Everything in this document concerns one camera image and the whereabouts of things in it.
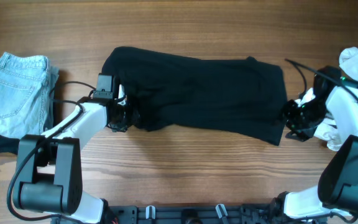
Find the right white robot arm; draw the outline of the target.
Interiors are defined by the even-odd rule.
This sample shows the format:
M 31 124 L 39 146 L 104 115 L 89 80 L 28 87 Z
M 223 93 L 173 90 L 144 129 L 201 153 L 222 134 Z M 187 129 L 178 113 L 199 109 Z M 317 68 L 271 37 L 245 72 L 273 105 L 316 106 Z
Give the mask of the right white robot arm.
M 358 82 L 346 79 L 338 68 L 326 66 L 314 71 L 314 98 L 299 104 L 288 101 L 280 119 L 290 129 L 288 138 L 306 141 L 330 115 L 341 147 L 325 168 L 317 186 L 299 192 L 282 193 L 284 220 L 321 222 L 337 216 L 346 223 L 358 219 Z

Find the black t-shirt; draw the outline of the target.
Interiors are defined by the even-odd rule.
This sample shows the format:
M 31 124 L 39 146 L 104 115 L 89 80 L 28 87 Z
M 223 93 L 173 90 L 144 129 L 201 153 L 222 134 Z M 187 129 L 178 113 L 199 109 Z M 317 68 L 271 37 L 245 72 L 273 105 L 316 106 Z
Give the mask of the black t-shirt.
M 217 129 L 279 145 L 287 102 L 283 71 L 253 57 L 202 60 L 118 47 L 102 73 L 118 77 L 139 112 L 136 126 Z

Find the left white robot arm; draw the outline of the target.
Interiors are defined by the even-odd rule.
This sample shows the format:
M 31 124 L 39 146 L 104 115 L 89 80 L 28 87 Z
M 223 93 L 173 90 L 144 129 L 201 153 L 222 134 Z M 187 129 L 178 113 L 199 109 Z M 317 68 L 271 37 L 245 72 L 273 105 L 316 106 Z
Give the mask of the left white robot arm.
M 92 92 L 52 129 L 19 141 L 6 204 L 16 218 L 52 223 L 118 223 L 105 199 L 83 190 L 81 150 L 100 130 L 126 132 L 138 115 L 118 75 L 100 73 Z

